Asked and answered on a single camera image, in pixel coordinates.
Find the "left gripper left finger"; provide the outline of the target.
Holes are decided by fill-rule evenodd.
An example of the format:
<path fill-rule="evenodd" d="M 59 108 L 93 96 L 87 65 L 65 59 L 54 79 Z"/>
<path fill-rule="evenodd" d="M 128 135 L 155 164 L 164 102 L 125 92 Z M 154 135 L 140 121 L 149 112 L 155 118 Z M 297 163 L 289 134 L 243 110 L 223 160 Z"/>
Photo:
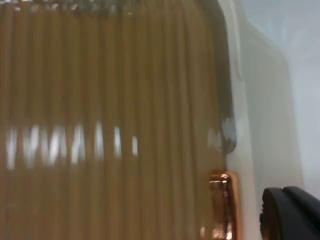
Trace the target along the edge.
<path fill-rule="evenodd" d="M 283 188 L 266 188 L 262 194 L 262 211 L 259 216 L 260 233 L 264 240 L 299 240 L 291 234 L 290 217 L 298 214 L 292 210 L 293 203 Z"/>

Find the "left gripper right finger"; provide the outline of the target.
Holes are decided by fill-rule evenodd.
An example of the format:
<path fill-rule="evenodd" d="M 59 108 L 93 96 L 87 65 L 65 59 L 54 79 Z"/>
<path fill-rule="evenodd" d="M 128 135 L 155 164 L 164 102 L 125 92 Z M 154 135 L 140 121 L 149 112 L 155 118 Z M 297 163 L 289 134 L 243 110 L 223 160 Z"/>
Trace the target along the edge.
<path fill-rule="evenodd" d="M 296 186 L 283 188 L 284 194 L 292 202 L 294 213 L 288 220 L 288 226 L 293 227 L 291 234 L 297 240 L 320 239 L 320 200 Z"/>

